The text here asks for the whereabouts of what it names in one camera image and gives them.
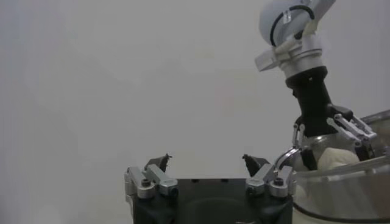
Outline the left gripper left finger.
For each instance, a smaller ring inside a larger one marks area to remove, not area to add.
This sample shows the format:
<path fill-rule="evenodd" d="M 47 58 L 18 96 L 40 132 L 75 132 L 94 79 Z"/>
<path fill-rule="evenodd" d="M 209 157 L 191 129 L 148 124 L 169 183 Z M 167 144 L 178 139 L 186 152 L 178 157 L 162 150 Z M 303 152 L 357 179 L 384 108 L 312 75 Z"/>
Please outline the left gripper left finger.
<path fill-rule="evenodd" d="M 165 154 L 152 158 L 141 169 L 130 166 L 124 173 L 124 190 L 127 199 L 138 197 L 143 200 L 152 199 L 156 194 L 175 197 L 178 191 L 178 180 L 166 174 L 171 156 Z"/>

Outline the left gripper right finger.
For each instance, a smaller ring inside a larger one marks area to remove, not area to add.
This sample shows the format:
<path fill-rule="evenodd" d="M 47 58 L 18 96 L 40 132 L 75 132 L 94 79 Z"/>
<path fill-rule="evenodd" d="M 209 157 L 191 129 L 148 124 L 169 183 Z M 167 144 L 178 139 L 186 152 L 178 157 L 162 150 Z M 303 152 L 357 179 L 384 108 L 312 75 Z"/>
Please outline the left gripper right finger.
<path fill-rule="evenodd" d="M 286 198 L 296 193 L 296 172 L 291 166 L 275 167 L 264 158 L 244 154 L 250 177 L 245 180 L 246 195 L 258 197 L 269 192 L 272 197 Z"/>

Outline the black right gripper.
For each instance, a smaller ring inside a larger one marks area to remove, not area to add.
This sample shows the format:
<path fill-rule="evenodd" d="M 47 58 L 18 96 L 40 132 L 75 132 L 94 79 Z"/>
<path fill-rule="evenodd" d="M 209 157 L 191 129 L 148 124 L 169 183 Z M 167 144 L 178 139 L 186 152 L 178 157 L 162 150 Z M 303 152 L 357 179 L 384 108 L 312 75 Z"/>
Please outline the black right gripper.
<path fill-rule="evenodd" d="M 305 70 L 287 78 L 285 83 L 297 99 L 301 115 L 293 126 L 293 167 L 296 170 L 316 170 L 312 149 L 305 144 L 306 137 L 331 135 L 338 132 L 353 145 L 360 161 L 375 158 L 372 142 L 378 136 L 353 111 L 332 103 L 325 85 L 326 66 Z"/>

